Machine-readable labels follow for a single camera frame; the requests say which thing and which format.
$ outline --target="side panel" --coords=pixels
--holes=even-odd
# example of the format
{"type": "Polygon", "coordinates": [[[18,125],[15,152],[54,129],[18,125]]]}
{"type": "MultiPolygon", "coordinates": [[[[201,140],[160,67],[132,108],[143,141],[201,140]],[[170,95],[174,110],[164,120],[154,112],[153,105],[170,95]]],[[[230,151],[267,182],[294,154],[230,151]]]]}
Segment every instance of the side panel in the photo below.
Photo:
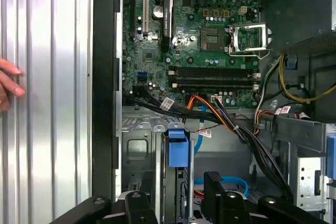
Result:
{"type": "Polygon", "coordinates": [[[92,0],[0,8],[0,53],[26,89],[0,114],[0,224],[49,223],[91,195],[92,0]]]}

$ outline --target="screw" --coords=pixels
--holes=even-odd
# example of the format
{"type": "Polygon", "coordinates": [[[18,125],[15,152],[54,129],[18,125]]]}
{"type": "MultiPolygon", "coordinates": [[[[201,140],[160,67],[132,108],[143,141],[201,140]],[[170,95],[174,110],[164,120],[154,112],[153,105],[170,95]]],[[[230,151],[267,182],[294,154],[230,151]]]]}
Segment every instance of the screw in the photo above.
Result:
{"type": "Polygon", "coordinates": [[[276,202],[275,199],[272,199],[272,198],[266,198],[265,201],[270,204],[275,204],[276,202]]]}
{"type": "Polygon", "coordinates": [[[229,196],[232,199],[237,197],[237,195],[234,193],[228,193],[227,196],[229,196]]]}
{"type": "Polygon", "coordinates": [[[102,203],[104,203],[105,201],[102,199],[102,198],[98,198],[98,199],[96,199],[95,201],[94,201],[94,203],[96,204],[96,205],[98,205],[98,204],[102,204],[102,203]]]}
{"type": "Polygon", "coordinates": [[[137,193],[135,193],[135,194],[132,195],[132,198],[140,198],[140,197],[141,197],[141,195],[137,194],[137,193]]]}

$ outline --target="blue plastic tab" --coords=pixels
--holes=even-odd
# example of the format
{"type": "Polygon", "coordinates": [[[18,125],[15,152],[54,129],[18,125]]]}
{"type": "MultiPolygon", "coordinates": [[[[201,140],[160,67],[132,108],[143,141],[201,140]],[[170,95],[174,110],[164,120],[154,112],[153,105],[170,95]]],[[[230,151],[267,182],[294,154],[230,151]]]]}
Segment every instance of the blue plastic tab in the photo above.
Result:
{"type": "Polygon", "coordinates": [[[169,167],[188,167],[189,141],[169,143],[169,167]]]}
{"type": "Polygon", "coordinates": [[[184,130],[168,130],[169,167],[188,167],[189,140],[184,130]]]}
{"type": "Polygon", "coordinates": [[[336,179],[336,136],[328,136],[327,145],[327,176],[336,179]]]}
{"type": "Polygon", "coordinates": [[[169,139],[185,139],[184,130],[168,130],[169,139]]]}

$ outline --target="finger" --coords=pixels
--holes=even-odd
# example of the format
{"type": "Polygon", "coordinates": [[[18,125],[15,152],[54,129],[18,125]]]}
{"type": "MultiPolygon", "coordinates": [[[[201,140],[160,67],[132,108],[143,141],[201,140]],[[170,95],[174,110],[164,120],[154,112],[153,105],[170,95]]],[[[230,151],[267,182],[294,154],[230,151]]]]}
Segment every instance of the finger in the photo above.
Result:
{"type": "Polygon", "coordinates": [[[12,74],[21,74],[23,73],[19,70],[12,62],[0,58],[0,68],[5,70],[8,73],[12,74]]]}
{"type": "Polygon", "coordinates": [[[13,81],[2,71],[0,71],[0,82],[5,89],[18,97],[22,97],[26,93],[15,81],[13,81]]]}
{"type": "Polygon", "coordinates": [[[11,107],[6,91],[4,90],[4,87],[0,84],[0,111],[7,111],[11,107]]]}

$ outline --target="white label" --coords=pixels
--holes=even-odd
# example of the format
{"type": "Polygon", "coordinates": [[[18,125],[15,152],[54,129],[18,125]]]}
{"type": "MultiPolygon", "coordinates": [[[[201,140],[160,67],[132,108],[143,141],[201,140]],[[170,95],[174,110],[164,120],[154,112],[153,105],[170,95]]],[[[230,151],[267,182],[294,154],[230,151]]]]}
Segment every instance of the white label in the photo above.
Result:
{"type": "Polygon", "coordinates": [[[205,137],[211,138],[211,130],[202,130],[202,131],[199,132],[199,134],[201,136],[205,136],[205,137]]]}
{"type": "Polygon", "coordinates": [[[299,119],[302,119],[302,118],[310,118],[309,116],[307,116],[307,114],[305,114],[304,112],[301,112],[299,114],[299,119]]]}
{"type": "Polygon", "coordinates": [[[166,97],[160,105],[160,109],[168,111],[170,107],[174,104],[174,100],[166,97]]]}
{"type": "Polygon", "coordinates": [[[285,106],[282,108],[280,114],[288,114],[289,111],[290,111],[290,106],[285,106]]]}
{"type": "Polygon", "coordinates": [[[274,115],[279,115],[281,110],[282,110],[282,108],[278,108],[277,111],[274,113],[274,115]]]}

